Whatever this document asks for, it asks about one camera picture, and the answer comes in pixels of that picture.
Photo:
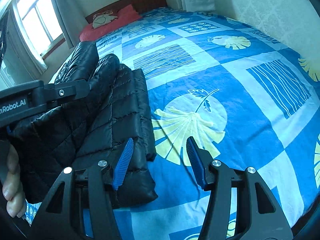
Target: pillow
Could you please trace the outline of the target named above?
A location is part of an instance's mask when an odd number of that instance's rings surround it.
[[[108,33],[142,18],[131,4],[118,11],[117,16],[118,19],[96,29],[92,28],[92,24],[88,24],[80,34],[80,41],[95,41]]]
[[[111,10],[97,13],[93,16],[92,27],[94,29],[96,29],[100,26],[103,26],[103,25],[110,23],[111,21],[113,21],[117,18],[118,17],[116,16],[116,14],[114,14],[113,11],[111,11]]]

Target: leaf print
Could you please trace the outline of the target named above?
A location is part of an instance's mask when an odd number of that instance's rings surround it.
[[[220,154],[212,142],[220,143],[225,131],[213,130],[214,123],[203,120],[199,113],[187,113],[174,107],[170,107],[168,111],[157,109],[155,114],[163,119],[152,120],[156,141],[165,138],[156,145],[156,151],[161,157],[178,165],[183,162],[184,165],[191,166],[186,150],[186,140],[189,136],[194,137],[200,148],[208,150],[212,158]]]
[[[320,134],[318,136],[318,141],[316,142],[316,149],[315,149],[315,157],[314,157],[314,171],[315,171],[315,179],[317,188],[320,186]]]
[[[144,27],[144,24],[138,24],[138,25],[133,26],[132,28],[128,28],[128,32],[133,33],[135,31],[142,29],[143,27]]]
[[[142,40],[136,44],[135,48],[142,49],[156,43],[157,41],[161,41],[163,39],[165,39],[165,36],[159,35],[159,34],[147,36],[142,38]]]
[[[251,41],[246,37],[236,37],[236,36],[216,36],[208,37],[208,42],[215,43],[217,45],[225,46],[227,49],[232,47],[233,50],[246,49],[251,46]]]
[[[318,82],[320,80],[320,71],[318,70],[318,67],[306,59],[299,58],[298,60],[302,69],[309,74],[309,77],[311,77],[313,81]]]
[[[188,20],[190,20],[190,18],[180,18],[180,19],[172,20],[172,21],[168,22],[168,24],[183,23],[183,22],[187,22]]]
[[[211,113],[210,103],[207,99],[204,101],[203,106],[204,106],[205,110],[207,110],[209,113]]]
[[[236,231],[236,219],[229,221],[227,237],[232,237],[235,235]]]
[[[209,93],[204,90],[204,89],[190,89],[188,90],[188,92],[196,97],[200,97],[200,98],[204,98],[207,95],[209,95]]]
[[[218,92],[219,91],[219,89],[215,89],[215,90],[213,90],[213,91],[211,91],[209,94],[207,94],[205,97],[204,97],[204,100],[202,100],[202,102],[199,104],[199,106],[198,106],[198,108],[196,109],[196,112],[198,112],[198,110],[199,110],[199,108],[200,108],[200,106],[202,105],[202,103],[205,103],[205,101],[207,101],[207,98],[209,97],[209,96],[211,96],[212,94],[214,94],[215,92]]]

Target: window sill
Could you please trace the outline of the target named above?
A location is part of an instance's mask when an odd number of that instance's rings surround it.
[[[62,43],[64,43],[66,39],[63,34],[61,34],[58,38],[54,40],[51,46],[41,54],[43,60],[45,60],[52,52],[54,52]]]

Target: window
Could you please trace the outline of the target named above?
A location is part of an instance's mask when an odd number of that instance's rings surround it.
[[[26,33],[41,54],[62,34],[51,0],[18,0],[18,12]]]

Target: red pillow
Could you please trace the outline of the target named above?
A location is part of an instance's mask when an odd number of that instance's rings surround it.
[[[131,4],[118,11],[117,16],[118,18],[114,21],[96,29],[92,29],[92,23],[88,24],[80,34],[80,41],[95,41],[108,33],[142,18]]]

